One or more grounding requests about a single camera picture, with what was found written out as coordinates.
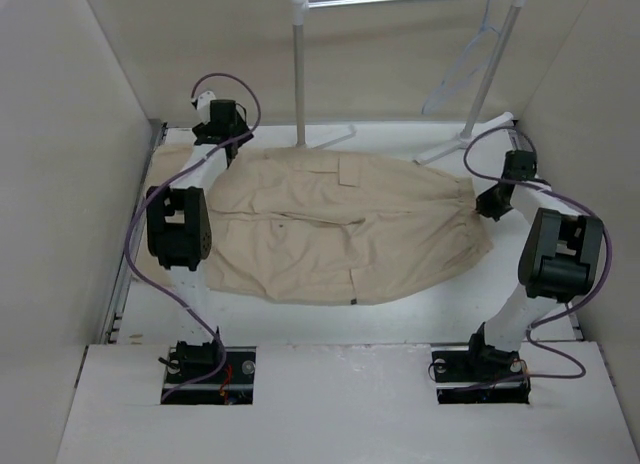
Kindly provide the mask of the beige trousers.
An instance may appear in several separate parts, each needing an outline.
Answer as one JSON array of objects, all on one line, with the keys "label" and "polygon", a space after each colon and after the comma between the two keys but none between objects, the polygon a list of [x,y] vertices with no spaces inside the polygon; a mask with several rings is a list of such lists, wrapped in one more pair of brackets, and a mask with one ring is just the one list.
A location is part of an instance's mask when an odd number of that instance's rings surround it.
[{"label": "beige trousers", "polygon": [[209,190],[208,288],[276,303],[380,304],[492,248],[470,179],[379,154],[242,149]]}]

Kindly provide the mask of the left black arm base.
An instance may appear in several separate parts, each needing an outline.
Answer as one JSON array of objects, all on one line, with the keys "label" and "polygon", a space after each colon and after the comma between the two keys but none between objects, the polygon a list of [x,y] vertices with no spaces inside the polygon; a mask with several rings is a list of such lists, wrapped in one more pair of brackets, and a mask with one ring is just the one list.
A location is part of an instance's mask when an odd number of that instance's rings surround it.
[{"label": "left black arm base", "polygon": [[227,347],[215,341],[191,345],[178,341],[158,361],[165,374],[163,405],[251,405],[257,368],[255,347]]}]

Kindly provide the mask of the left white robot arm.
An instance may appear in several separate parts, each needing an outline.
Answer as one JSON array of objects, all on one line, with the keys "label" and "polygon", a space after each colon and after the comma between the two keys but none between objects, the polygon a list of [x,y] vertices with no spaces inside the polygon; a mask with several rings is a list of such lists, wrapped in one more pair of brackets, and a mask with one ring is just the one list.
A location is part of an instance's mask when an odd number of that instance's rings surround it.
[{"label": "left white robot arm", "polygon": [[168,272],[170,285],[186,313],[214,340],[204,320],[207,290],[204,263],[212,248],[212,230],[206,195],[228,168],[229,154],[250,140],[246,115],[232,99],[218,99],[205,91],[192,100],[201,123],[192,132],[196,141],[186,164],[172,171],[176,180],[164,179],[146,191],[153,200],[146,208],[147,247]]}]

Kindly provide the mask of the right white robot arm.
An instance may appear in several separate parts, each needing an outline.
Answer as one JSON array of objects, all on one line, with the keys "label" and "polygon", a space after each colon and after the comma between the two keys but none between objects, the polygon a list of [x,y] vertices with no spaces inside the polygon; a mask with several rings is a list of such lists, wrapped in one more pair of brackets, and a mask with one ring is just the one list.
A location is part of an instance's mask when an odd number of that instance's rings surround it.
[{"label": "right white robot arm", "polygon": [[521,342],[531,331],[566,316],[563,312],[546,316],[557,304],[598,291],[595,283],[600,247],[606,247],[604,273],[611,265],[611,242],[603,221],[581,204],[533,183],[537,169],[533,151],[505,154],[502,176],[491,177],[495,185],[476,198],[476,212],[495,221],[513,209],[511,198],[518,186],[539,191],[583,211],[567,215],[539,207],[526,239],[517,268],[519,286],[501,310],[481,324],[469,340],[464,368],[473,378],[483,380],[493,373],[510,381],[510,366],[519,358]]}]

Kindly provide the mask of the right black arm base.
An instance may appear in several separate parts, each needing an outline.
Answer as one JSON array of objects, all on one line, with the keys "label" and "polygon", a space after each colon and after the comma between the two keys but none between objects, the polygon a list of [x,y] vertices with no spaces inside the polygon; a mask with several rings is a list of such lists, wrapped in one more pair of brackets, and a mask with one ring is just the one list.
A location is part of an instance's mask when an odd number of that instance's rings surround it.
[{"label": "right black arm base", "polygon": [[442,405],[529,403],[531,383],[518,352],[435,346],[428,371]]}]

